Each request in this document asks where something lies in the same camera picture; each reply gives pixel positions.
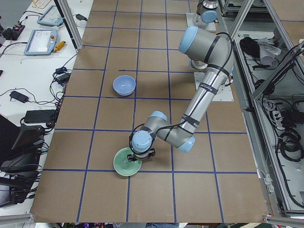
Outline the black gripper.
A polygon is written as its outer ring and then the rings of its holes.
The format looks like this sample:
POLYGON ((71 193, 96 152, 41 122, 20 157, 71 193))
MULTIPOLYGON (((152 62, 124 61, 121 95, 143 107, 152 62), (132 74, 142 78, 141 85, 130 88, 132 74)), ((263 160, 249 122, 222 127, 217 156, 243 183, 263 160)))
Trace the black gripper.
POLYGON ((134 152, 133 154, 128 154, 128 162, 136 162, 137 160, 143 161, 155 155, 155 149, 151 148, 145 152, 134 152))

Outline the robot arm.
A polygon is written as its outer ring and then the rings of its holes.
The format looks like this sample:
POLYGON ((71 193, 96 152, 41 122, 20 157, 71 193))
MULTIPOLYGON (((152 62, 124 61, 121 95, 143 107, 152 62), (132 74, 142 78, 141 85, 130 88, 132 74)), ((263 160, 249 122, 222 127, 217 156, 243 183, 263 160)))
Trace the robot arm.
POLYGON ((217 8, 217 0, 199 0, 196 14, 193 18, 194 25, 199 26, 214 22, 217 18, 217 8))
POLYGON ((169 125, 167 116, 154 111, 140 128, 129 137, 130 162, 143 161, 155 155, 152 144, 160 138, 182 152, 189 152, 194 143, 194 132, 206 113, 214 96, 225 84, 233 67, 232 41, 220 34, 213 34, 197 26, 190 26, 179 44, 179 51, 190 59, 207 64, 188 108, 178 124, 169 125))

